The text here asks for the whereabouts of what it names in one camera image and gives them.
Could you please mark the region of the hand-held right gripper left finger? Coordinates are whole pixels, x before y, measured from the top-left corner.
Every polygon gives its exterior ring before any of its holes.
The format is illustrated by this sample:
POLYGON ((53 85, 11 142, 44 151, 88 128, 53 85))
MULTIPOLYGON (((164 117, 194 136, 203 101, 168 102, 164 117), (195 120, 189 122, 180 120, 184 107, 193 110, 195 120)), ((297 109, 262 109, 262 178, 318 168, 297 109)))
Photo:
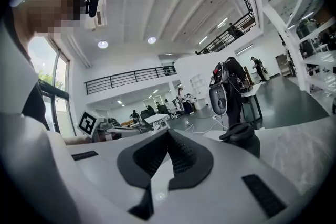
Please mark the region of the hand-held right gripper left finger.
POLYGON ((68 146, 79 179, 88 182, 87 201, 98 215, 87 223, 169 223, 163 207, 170 168, 162 165, 167 155, 167 130, 146 133, 114 142, 68 146))

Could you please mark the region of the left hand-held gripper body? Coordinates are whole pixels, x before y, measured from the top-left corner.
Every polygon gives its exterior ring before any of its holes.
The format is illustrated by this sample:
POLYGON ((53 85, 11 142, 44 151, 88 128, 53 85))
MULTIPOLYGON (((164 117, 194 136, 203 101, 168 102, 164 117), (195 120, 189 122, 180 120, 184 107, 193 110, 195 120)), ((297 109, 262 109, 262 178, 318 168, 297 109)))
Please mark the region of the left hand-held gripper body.
POLYGON ((83 112, 78 122, 78 130, 91 142, 106 142, 122 138, 122 134, 104 116, 94 111, 83 112))

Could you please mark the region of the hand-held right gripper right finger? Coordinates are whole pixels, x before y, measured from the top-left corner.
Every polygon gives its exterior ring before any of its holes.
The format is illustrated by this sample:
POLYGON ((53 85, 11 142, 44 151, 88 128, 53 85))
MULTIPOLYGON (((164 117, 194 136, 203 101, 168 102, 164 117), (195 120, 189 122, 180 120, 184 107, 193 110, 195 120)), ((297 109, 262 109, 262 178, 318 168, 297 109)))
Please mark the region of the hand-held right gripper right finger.
POLYGON ((173 190, 167 197, 168 223, 288 223, 301 196, 280 172, 237 146, 189 132, 181 135, 213 155, 210 174, 195 188, 173 190), (271 194, 258 202, 244 179, 256 175, 271 194))

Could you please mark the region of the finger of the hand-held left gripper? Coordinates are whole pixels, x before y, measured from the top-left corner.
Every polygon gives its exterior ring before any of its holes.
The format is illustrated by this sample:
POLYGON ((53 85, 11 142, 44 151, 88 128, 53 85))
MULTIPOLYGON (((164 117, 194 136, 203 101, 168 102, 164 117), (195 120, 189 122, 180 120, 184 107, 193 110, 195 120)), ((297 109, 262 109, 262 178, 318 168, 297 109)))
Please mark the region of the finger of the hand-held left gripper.
POLYGON ((106 130, 112 137, 131 137, 139 135, 139 129, 131 127, 112 127, 106 130))

